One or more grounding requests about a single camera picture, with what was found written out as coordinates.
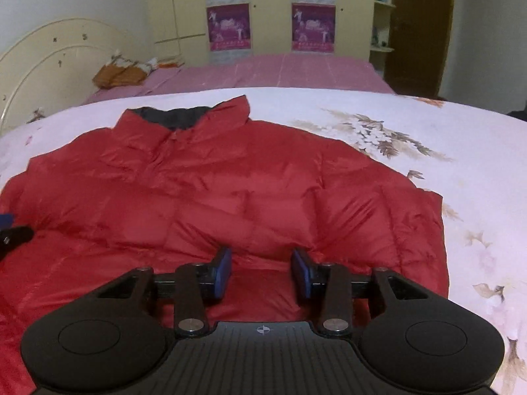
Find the lower left purple poster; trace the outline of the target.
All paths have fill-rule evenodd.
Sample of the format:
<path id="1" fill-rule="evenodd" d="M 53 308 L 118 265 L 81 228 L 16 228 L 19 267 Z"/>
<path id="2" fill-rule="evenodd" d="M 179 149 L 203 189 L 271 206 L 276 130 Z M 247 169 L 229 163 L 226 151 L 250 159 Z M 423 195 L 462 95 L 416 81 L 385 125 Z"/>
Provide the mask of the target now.
<path id="1" fill-rule="evenodd" d="M 212 52 L 251 47 L 249 4 L 208 7 L 207 27 Z"/>

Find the dark wooden chair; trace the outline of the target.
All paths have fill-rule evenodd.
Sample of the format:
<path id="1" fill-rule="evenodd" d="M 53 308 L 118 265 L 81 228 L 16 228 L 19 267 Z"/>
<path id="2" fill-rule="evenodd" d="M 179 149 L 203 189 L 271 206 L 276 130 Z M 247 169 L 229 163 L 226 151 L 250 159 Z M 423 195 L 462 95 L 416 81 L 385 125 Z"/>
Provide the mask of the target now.
<path id="1" fill-rule="evenodd" d="M 517 118 L 522 121 L 527 121 L 527 111 L 514 111 L 514 112 L 508 112 L 507 115 L 512 118 Z"/>

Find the cream open corner shelf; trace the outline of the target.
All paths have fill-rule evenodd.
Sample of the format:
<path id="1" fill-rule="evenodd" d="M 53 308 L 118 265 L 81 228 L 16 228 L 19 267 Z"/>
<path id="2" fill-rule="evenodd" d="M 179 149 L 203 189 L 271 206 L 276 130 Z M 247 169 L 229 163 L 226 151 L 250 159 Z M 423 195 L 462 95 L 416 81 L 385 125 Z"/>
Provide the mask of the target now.
<path id="1" fill-rule="evenodd" d="M 383 78 L 386 60 L 394 51 L 390 45 L 390 20 L 396 6 L 393 0 L 374 0 L 374 20 L 369 61 L 375 71 Z"/>

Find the purple poster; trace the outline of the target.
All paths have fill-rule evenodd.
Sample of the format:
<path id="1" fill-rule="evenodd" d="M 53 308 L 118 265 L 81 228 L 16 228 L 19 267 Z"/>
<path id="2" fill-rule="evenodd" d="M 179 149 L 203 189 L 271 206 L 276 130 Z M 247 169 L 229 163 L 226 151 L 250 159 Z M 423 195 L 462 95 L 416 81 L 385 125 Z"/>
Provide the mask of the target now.
<path id="1" fill-rule="evenodd" d="M 334 5 L 292 5 L 292 51 L 333 54 L 336 34 Z"/>
<path id="2" fill-rule="evenodd" d="M 207 27 L 212 52 L 251 47 L 249 4 L 208 7 Z"/>

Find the lower right purple poster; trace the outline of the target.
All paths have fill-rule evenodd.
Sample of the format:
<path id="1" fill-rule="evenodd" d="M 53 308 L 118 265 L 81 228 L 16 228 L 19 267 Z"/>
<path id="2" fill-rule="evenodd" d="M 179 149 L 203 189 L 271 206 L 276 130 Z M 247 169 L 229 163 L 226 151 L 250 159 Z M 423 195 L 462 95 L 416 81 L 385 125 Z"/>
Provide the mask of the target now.
<path id="1" fill-rule="evenodd" d="M 333 54 L 336 34 L 334 5 L 292 5 L 292 51 Z"/>

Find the red down jacket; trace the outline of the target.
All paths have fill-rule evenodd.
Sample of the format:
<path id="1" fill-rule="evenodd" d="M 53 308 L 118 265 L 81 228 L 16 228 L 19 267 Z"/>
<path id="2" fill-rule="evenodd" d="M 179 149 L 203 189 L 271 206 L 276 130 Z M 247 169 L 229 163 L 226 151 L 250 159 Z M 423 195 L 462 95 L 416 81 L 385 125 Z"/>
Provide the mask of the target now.
<path id="1" fill-rule="evenodd" d="M 32 158 L 1 210 L 33 239 L 1 262 L 1 391 L 32 388 L 26 328 L 132 268 L 170 272 L 233 251 L 217 320 L 297 320 L 290 255 L 357 274 L 393 269 L 446 295 L 442 200 L 374 161 L 397 134 L 346 116 L 317 134 L 250 117 L 244 96 L 212 107 L 123 112 Z"/>

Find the brown wooden door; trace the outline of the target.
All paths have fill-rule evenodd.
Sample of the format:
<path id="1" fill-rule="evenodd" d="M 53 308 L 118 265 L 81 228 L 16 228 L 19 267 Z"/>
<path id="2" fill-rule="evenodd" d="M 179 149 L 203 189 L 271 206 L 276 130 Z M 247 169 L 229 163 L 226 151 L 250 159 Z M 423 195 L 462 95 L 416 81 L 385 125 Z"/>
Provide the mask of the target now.
<path id="1" fill-rule="evenodd" d="M 398 94 L 435 98 L 447 59 L 454 0 L 393 0 L 384 79 Z"/>

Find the cream yellow wardrobe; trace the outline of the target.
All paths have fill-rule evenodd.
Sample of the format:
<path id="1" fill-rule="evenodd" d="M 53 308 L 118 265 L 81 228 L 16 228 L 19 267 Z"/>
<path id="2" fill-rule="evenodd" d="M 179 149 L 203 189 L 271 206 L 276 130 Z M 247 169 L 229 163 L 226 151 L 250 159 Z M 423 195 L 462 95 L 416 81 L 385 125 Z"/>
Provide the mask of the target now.
<path id="1" fill-rule="evenodd" d="M 208 7 L 249 4 L 251 47 L 212 52 L 207 27 Z M 292 51 L 292 5 L 334 5 L 334 53 L 368 60 L 374 20 L 374 0 L 147 0 L 158 58 L 182 58 L 189 66 L 230 63 L 259 54 Z"/>

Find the cream round headboard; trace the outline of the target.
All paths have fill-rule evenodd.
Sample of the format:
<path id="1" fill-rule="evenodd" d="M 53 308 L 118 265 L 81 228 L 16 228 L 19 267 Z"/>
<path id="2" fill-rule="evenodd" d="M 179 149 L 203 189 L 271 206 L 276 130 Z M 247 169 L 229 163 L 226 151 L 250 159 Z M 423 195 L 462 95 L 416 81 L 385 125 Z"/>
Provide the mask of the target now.
<path id="1" fill-rule="evenodd" d="M 55 20 L 30 32 L 1 56 L 1 133 L 84 103 L 114 54 L 137 52 L 131 35 L 99 20 Z"/>

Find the floral white bed sheet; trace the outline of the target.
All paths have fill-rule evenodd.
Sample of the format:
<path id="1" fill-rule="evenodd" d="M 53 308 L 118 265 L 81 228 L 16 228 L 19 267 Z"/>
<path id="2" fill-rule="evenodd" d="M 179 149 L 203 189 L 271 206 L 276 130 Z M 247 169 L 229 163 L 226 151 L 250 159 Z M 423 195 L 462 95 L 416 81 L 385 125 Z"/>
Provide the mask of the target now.
<path id="1" fill-rule="evenodd" d="M 493 388 L 526 391 L 526 124 L 455 103 L 395 94 L 324 89 L 242 88 L 113 99 L 73 107 L 18 127 L 1 140 L 1 193 L 37 156 L 93 130 L 114 127 L 131 109 L 212 107 L 244 96 L 250 117 L 317 134 L 363 116 L 397 134 L 374 161 L 441 197 L 449 277 L 444 296 L 486 318 L 504 341 Z"/>

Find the pink checkered bed sheet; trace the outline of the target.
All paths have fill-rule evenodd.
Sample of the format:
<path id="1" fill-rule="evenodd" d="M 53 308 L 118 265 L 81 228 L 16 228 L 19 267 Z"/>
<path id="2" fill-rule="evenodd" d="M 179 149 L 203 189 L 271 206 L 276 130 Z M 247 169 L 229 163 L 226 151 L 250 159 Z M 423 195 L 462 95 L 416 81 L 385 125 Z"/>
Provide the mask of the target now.
<path id="1" fill-rule="evenodd" d="M 269 54 L 204 67 L 160 68 L 137 86 L 100 89 L 85 103 L 219 88 L 325 88 L 391 94 L 374 67 L 353 57 Z"/>

